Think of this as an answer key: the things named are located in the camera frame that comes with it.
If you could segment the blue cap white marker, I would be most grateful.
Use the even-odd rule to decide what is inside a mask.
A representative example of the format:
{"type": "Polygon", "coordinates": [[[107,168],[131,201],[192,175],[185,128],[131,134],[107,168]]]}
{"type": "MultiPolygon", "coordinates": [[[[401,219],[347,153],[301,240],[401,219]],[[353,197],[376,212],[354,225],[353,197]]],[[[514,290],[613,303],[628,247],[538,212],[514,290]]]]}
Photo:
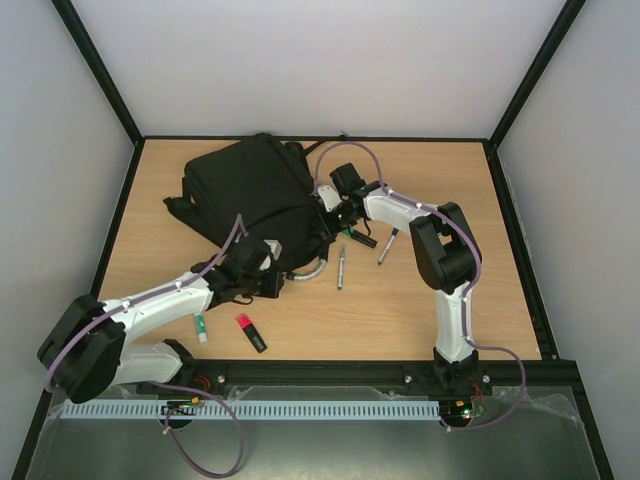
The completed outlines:
{"type": "Polygon", "coordinates": [[[393,228],[392,229],[390,237],[389,237],[389,240],[386,243],[386,245],[385,245],[384,249],[382,250],[382,253],[381,253],[381,255],[380,255],[380,257],[379,257],[379,259],[377,261],[377,265],[378,266],[381,266],[381,265],[384,264],[384,262],[385,262],[385,260],[386,260],[386,258],[388,256],[392,246],[394,245],[394,242],[395,242],[395,240],[397,238],[398,233],[399,233],[399,229],[397,229],[397,228],[393,228]]]}

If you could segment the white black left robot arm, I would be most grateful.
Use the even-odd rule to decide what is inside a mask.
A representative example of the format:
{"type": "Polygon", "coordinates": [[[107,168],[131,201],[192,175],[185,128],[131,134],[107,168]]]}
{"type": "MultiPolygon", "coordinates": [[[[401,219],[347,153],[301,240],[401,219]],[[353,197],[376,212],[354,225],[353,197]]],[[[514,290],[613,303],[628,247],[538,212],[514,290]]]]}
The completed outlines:
{"type": "Polygon", "coordinates": [[[106,301],[77,297],[37,352],[47,370],[46,390],[59,389],[79,404],[112,385],[172,380],[184,365],[183,353],[167,342],[144,346],[137,339],[180,317],[268,290],[281,251],[277,240],[239,235],[226,250],[163,285],[106,301]]]}

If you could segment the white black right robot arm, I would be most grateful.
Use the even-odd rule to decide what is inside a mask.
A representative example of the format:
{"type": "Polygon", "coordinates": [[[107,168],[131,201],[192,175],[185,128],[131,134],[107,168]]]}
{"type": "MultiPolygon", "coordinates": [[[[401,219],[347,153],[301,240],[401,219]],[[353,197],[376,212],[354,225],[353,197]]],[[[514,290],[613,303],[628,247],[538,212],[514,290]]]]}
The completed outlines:
{"type": "Polygon", "coordinates": [[[333,186],[316,183],[313,192],[325,211],[327,227],[344,230],[366,219],[411,237],[420,277],[435,291],[438,328],[433,375],[443,390],[460,390],[478,365],[471,299],[482,266],[461,208],[452,202],[421,203],[378,181],[367,184],[350,163],[334,170],[331,178],[333,186]]]}

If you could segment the green black highlighter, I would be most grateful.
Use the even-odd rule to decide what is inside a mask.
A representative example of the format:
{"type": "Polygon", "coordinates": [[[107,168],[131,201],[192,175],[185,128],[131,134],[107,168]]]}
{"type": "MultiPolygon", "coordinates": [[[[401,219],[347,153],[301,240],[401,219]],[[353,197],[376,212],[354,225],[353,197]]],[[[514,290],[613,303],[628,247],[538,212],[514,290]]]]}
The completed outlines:
{"type": "Polygon", "coordinates": [[[355,229],[345,229],[343,234],[349,237],[350,239],[367,246],[368,248],[375,249],[377,246],[377,241],[371,238],[368,235],[365,235],[355,229]]]}

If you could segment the black student backpack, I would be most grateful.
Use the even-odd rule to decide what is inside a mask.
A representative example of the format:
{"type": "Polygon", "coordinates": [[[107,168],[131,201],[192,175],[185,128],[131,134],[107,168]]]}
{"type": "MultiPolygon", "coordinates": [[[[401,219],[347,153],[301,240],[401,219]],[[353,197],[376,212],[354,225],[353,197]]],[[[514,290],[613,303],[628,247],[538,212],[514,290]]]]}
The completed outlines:
{"type": "Polygon", "coordinates": [[[278,240],[285,281],[317,278],[329,236],[313,198],[308,149],[261,133],[190,160],[182,192],[164,204],[177,220],[226,250],[239,235],[278,240]]]}

